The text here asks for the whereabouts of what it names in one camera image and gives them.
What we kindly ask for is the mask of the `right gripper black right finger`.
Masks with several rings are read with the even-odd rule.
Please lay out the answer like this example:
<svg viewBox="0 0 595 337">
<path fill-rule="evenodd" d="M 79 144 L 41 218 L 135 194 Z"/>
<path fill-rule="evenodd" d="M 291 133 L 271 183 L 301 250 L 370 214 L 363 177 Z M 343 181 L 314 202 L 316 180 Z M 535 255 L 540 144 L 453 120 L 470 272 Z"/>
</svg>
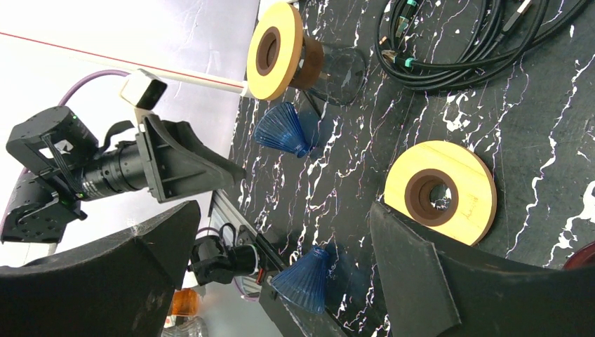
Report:
<svg viewBox="0 0 595 337">
<path fill-rule="evenodd" d="M 380 202 L 370 233 L 394 336 L 593 336 L 594 268 L 518 263 Z"/>
</svg>

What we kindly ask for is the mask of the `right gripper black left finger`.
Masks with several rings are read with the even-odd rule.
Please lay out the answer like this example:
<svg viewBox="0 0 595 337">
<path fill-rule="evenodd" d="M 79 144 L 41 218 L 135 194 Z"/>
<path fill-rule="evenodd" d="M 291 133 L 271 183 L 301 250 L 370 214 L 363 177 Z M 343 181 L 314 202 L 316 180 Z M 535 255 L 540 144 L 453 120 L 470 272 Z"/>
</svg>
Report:
<svg viewBox="0 0 595 337">
<path fill-rule="evenodd" d="M 201 219 L 196 201 L 101 239 L 1 268 L 2 336 L 159 336 Z"/>
</svg>

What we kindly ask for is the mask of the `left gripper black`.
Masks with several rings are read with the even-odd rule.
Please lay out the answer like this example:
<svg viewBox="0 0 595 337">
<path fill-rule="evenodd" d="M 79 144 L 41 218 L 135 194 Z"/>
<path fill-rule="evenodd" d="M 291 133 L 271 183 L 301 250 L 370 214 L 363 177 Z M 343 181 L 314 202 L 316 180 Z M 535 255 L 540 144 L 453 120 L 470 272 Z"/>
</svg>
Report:
<svg viewBox="0 0 595 337">
<path fill-rule="evenodd" d="M 246 170 L 206 147 L 187 121 L 142 118 L 136 141 L 111 139 L 133 128 L 119 121 L 103 143 L 66 106 L 48 108 L 13 127 L 7 152 L 25 169 L 8 203 L 8 219 L 84 219 L 81 203 L 148 186 L 160 204 L 234 186 Z"/>
</svg>

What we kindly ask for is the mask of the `blue plastic dripper cone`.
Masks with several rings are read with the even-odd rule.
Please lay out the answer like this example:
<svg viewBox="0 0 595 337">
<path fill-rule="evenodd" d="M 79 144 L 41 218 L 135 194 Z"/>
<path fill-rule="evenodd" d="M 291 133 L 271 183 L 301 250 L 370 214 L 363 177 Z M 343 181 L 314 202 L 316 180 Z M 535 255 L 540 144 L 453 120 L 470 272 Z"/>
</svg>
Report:
<svg viewBox="0 0 595 337">
<path fill-rule="evenodd" d="M 306 137 L 293 103 L 283 102 L 267 110 L 255 126 L 253 140 L 264 147 L 302 158 L 314 149 Z"/>
</svg>

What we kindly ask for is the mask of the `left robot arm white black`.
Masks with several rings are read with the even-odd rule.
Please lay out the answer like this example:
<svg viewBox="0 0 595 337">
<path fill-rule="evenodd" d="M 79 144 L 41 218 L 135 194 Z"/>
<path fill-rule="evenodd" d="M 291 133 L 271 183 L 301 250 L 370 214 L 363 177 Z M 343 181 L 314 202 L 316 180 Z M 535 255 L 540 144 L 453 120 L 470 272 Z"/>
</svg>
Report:
<svg viewBox="0 0 595 337">
<path fill-rule="evenodd" d="M 8 153 L 25 168 L 8 203 L 3 242 L 58 244 L 67 225 L 86 219 L 81 205 L 148 190 L 166 203 L 233 186 L 246 171 L 205 146 L 186 121 L 141 119 L 134 140 L 120 121 L 100 143 L 66 106 L 51 107 L 13 127 Z"/>
</svg>

